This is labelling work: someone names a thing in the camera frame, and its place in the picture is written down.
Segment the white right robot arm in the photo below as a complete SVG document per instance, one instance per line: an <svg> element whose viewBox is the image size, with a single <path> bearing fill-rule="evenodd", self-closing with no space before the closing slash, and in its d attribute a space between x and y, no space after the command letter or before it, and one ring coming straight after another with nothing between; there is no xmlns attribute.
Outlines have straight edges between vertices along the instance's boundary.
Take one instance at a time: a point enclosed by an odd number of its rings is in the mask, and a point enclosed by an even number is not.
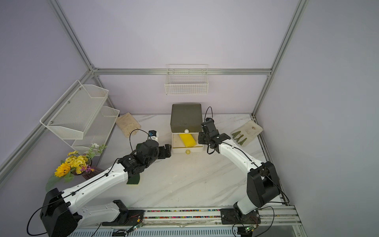
<svg viewBox="0 0 379 237"><path fill-rule="evenodd" d="M247 177L246 195L234 204L234 209L240 216L263 207L281 194L273 163L260 161L247 154L230 136L219 133L212 118L206 118L201 127L198 142L206 145L212 153L217 152L228 158Z"/></svg>

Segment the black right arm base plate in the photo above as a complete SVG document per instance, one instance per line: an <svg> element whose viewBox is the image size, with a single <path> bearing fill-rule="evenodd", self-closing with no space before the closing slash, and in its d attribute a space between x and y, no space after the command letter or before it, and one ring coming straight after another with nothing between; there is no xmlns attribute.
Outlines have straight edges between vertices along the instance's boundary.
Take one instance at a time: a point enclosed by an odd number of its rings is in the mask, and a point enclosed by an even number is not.
<svg viewBox="0 0 379 237"><path fill-rule="evenodd" d="M220 210L223 225L231 224L261 224L260 215L256 210L248 214L239 214L233 208L223 208Z"/></svg>

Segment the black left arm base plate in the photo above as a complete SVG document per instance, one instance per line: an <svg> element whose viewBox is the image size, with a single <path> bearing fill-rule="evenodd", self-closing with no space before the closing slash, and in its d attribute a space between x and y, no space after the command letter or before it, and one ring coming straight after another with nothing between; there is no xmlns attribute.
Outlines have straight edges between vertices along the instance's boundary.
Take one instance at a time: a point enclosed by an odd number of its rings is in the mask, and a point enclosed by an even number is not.
<svg viewBox="0 0 379 237"><path fill-rule="evenodd" d="M137 226L143 222L144 210L128 209L121 200L114 200L120 214L113 222L103 222L102 226Z"/></svg>

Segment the olive white yellow drawer cabinet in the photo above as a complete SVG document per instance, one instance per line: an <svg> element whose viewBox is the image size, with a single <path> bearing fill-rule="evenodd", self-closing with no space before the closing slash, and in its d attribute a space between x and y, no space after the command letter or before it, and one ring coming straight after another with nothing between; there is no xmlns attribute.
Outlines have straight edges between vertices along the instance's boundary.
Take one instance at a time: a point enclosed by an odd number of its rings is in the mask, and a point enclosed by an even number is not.
<svg viewBox="0 0 379 237"><path fill-rule="evenodd" d="M170 127L172 133L202 132L201 104L173 104L171 111Z"/></svg>

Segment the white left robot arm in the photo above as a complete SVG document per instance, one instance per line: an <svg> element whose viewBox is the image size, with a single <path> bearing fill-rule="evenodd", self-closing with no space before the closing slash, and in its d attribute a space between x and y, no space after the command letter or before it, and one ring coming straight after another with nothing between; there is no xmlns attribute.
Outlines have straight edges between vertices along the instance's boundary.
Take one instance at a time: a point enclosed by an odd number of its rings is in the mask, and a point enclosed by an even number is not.
<svg viewBox="0 0 379 237"><path fill-rule="evenodd" d="M158 159L171 157L172 146L160 146L156 140L139 144L131 154L116 159L99 175L72 188L47 192L39 217L50 237L67 237L78 227L97 223L122 226L137 223L142 214L133 216L121 200L109 204L87 204L111 187L139 175Z"/></svg>

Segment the green yellow sponge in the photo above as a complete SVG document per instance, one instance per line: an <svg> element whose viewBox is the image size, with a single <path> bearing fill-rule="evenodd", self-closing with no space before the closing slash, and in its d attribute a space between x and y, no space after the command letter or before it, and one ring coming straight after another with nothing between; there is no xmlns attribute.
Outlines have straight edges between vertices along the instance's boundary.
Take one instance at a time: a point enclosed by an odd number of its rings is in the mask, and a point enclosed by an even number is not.
<svg viewBox="0 0 379 237"><path fill-rule="evenodd" d="M138 185L140 183L140 174L136 174L130 177L127 181L127 185Z"/></svg>

